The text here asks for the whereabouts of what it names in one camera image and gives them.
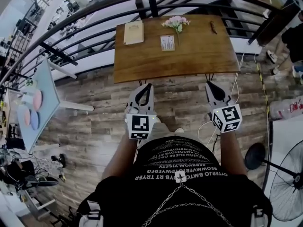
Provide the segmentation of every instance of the pink circle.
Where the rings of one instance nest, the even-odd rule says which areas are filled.
[[[37,90],[34,95],[33,105],[34,109],[37,111],[42,104],[42,93],[40,90]]]
[[[24,123],[26,126],[29,126],[30,124],[30,110],[27,107],[24,111]]]

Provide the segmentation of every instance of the yellow and black tape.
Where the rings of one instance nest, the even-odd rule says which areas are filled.
[[[256,63],[256,66],[257,66],[257,71],[258,71],[258,73],[259,73],[260,80],[261,80],[261,83],[262,83],[263,92],[264,92],[264,95],[265,95],[266,113],[267,113],[267,115],[269,116],[268,96],[267,96],[266,87],[265,87],[265,84],[264,84],[264,81],[263,81],[263,76],[262,76],[262,73],[261,73],[261,65],[260,65],[260,63],[258,62],[258,63]]]

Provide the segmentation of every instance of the notebook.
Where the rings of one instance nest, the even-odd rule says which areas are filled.
[[[125,24],[124,44],[136,44],[144,41],[144,29],[142,20]]]

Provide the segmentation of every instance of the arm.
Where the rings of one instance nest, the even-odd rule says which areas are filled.
[[[246,175],[246,168],[235,133],[221,134],[221,166],[230,174]]]
[[[105,168],[102,180],[109,176],[123,176],[134,163],[137,150],[137,140],[130,140],[126,133],[118,146],[113,158]]]

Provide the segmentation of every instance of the metal chain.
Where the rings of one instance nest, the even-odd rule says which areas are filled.
[[[164,210],[161,210],[164,206],[164,204],[166,204],[166,202],[174,195],[174,193],[176,193],[181,187],[189,190],[190,192],[196,194],[200,199],[202,199],[203,201],[205,201],[207,203],[208,206],[206,205],[202,205],[202,204],[196,204],[196,203],[185,203],[185,204],[180,204],[180,205],[175,205],[175,206],[172,206],[172,207],[169,207],[169,208],[166,208]],[[199,206],[199,207],[205,207],[205,208],[210,208],[212,210],[214,210],[216,212],[216,214],[221,217],[229,227],[233,227],[232,224],[228,221],[228,219],[218,210],[216,209],[209,201],[206,200],[205,197],[203,197],[201,194],[197,193],[195,190],[191,189],[191,188],[188,188],[186,187],[182,182],[180,183],[180,186],[177,187],[173,193],[171,193],[170,195],[168,195],[168,197],[163,201],[163,203],[158,207],[158,209],[154,212],[154,214],[152,216],[149,217],[149,219],[147,221],[144,222],[144,224],[142,225],[142,227],[146,227],[148,226],[151,222],[152,222],[152,219],[158,215],[158,214],[161,214],[167,210],[170,210],[170,209],[173,209],[173,208],[177,208],[177,207],[181,207],[181,206]]]

